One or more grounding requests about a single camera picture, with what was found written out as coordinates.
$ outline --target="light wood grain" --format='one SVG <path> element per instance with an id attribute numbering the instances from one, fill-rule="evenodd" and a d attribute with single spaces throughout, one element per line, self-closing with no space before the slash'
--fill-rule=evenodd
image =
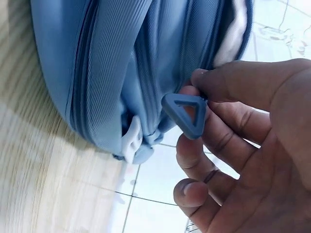
<path id="1" fill-rule="evenodd" d="M 0 232 L 105 232 L 120 169 L 54 108 L 29 1 L 0 0 Z"/>

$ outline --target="white clip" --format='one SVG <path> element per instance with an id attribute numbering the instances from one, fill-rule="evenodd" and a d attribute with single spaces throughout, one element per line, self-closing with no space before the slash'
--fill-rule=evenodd
<path id="1" fill-rule="evenodd" d="M 139 116 L 134 116 L 127 133 L 122 137 L 122 154 L 132 164 L 135 153 L 142 144 L 142 129 Z"/>

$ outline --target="white tile floor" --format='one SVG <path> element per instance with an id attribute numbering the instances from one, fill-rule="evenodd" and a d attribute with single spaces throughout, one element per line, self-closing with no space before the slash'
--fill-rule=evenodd
<path id="1" fill-rule="evenodd" d="M 267 40 L 260 34 L 265 26 L 278 28 L 282 22 L 286 0 L 255 0 L 254 28 L 242 60 L 274 62 L 306 57 L 311 53 L 298 52 L 296 47 L 287 46 L 283 41 Z M 291 28 L 306 30 L 311 25 L 311 1 L 289 0 L 282 30 Z M 125 165 L 124 178 L 120 179 L 116 201 L 112 212 L 109 233 L 185 233 L 187 218 L 173 201 L 173 188 L 186 175 L 179 168 L 176 143 L 181 134 L 178 127 L 166 133 L 162 145 L 155 146 L 154 155 L 140 166 Z M 207 156 L 224 172 L 238 178 L 238 174 L 217 160 Z"/>

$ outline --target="backpack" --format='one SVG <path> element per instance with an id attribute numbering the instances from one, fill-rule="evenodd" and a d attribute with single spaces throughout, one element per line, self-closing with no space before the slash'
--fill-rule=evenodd
<path id="1" fill-rule="evenodd" d="M 141 164 L 175 123 L 162 98 L 239 59 L 251 0 L 31 0 L 49 94 L 72 130 Z"/>

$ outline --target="gray plastic zipper pull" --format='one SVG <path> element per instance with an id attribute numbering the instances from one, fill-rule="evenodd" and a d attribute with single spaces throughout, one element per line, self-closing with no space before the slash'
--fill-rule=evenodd
<path id="1" fill-rule="evenodd" d="M 191 106 L 195 109 L 195 117 L 191 117 L 183 107 Z M 162 98 L 162 107 L 167 115 L 180 127 L 184 135 L 191 139 L 202 136 L 205 123 L 207 100 L 200 96 L 183 94 L 166 94 Z"/>

